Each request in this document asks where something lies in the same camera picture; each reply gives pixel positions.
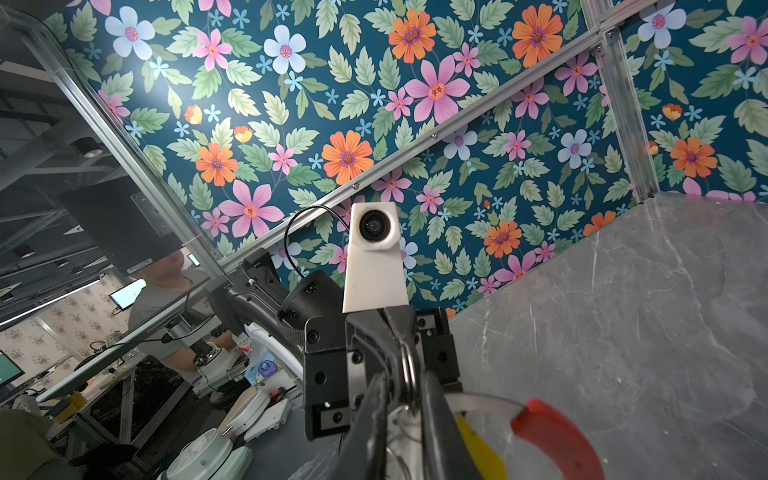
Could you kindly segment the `metal keyring with red handle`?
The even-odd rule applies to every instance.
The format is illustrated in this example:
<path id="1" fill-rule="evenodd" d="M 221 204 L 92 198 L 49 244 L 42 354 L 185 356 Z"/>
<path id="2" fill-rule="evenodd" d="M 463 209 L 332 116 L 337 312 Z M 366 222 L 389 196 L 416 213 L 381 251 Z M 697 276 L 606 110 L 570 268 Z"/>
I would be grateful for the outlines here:
<path id="1" fill-rule="evenodd" d="M 514 436 L 545 454 L 563 479 L 605 479 L 602 461 L 588 438 L 541 400 L 520 403 L 476 393 L 449 393 L 446 400 L 452 412 L 481 411 L 507 418 Z"/>

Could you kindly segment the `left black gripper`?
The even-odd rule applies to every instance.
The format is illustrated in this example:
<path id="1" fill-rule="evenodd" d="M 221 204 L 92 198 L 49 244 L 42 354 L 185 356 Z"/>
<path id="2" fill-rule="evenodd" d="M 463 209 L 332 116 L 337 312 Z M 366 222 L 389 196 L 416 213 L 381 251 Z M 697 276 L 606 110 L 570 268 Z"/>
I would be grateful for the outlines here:
<path id="1" fill-rule="evenodd" d="M 423 370 L 435 374 L 445 392 L 462 390 L 444 309 L 405 305 L 315 317 L 305 333 L 304 431 L 310 441 L 348 431 L 379 374 L 389 411 L 417 401 Z"/>

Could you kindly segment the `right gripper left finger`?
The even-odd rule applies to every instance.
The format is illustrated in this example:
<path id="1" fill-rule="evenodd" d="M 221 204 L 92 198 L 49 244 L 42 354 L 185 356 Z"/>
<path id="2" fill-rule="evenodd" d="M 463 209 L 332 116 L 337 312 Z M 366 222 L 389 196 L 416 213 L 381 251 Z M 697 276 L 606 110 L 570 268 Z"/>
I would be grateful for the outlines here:
<path id="1" fill-rule="evenodd" d="M 387 407 L 387 379 L 383 373 L 378 373 L 371 380 L 335 464 L 336 479 L 378 480 L 385 477 Z"/>

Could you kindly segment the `yellow tagged key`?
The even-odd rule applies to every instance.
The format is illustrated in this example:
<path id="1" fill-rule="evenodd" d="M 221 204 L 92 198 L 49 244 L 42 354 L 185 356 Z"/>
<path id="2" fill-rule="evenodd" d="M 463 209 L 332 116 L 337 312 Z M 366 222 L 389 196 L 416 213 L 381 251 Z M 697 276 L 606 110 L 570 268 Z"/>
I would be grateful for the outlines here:
<path id="1" fill-rule="evenodd" d="M 484 480 L 506 480 L 507 472 L 499 455 L 473 429 L 465 418 L 454 416 L 456 424 L 475 466 Z"/>

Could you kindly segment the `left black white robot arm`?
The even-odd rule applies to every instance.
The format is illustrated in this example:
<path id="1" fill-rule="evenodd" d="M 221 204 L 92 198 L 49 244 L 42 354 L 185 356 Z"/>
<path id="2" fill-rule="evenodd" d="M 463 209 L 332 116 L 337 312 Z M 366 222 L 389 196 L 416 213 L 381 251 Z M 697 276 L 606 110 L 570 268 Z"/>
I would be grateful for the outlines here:
<path id="1" fill-rule="evenodd" d="M 313 272 L 288 290 L 262 248 L 232 278 L 211 280 L 205 293 L 227 327 L 261 340 L 302 380 L 310 441 L 348 431 L 378 374 L 388 412 L 417 406 L 422 371 L 447 393 L 462 389 L 443 309 L 403 305 L 345 313 L 342 289 L 329 275 Z"/>

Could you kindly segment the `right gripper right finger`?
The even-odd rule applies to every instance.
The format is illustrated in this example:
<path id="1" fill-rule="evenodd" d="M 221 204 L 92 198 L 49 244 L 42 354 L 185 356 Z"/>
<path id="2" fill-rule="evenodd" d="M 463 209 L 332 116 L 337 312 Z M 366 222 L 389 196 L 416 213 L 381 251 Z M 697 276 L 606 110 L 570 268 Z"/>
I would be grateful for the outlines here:
<path id="1" fill-rule="evenodd" d="M 435 374 L 421 372 L 420 403 L 427 479 L 481 479 Z"/>

